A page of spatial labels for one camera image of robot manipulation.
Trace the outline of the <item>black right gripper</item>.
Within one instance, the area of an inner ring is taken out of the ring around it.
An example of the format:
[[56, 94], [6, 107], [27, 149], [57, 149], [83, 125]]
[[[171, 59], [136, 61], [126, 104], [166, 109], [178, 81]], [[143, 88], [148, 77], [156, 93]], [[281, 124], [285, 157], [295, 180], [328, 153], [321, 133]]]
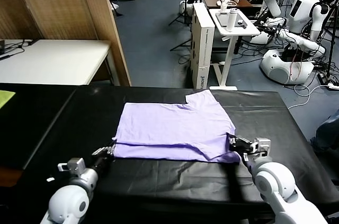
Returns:
[[265, 153], [265, 150], [259, 146], [258, 142], [251, 142], [245, 138], [239, 138], [235, 135], [229, 134], [229, 150], [235, 151], [241, 159], [247, 155], [260, 155]]

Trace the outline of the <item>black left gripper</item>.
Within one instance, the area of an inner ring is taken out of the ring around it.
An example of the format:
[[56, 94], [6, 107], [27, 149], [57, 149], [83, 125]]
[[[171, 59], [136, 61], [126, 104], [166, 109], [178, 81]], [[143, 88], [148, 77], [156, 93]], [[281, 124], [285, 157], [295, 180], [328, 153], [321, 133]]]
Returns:
[[115, 147], [116, 143], [110, 143], [108, 147], [101, 147], [92, 153], [92, 156], [94, 157], [92, 158], [91, 169], [97, 173], [98, 178], [101, 178], [110, 168], [111, 163], [113, 162]]

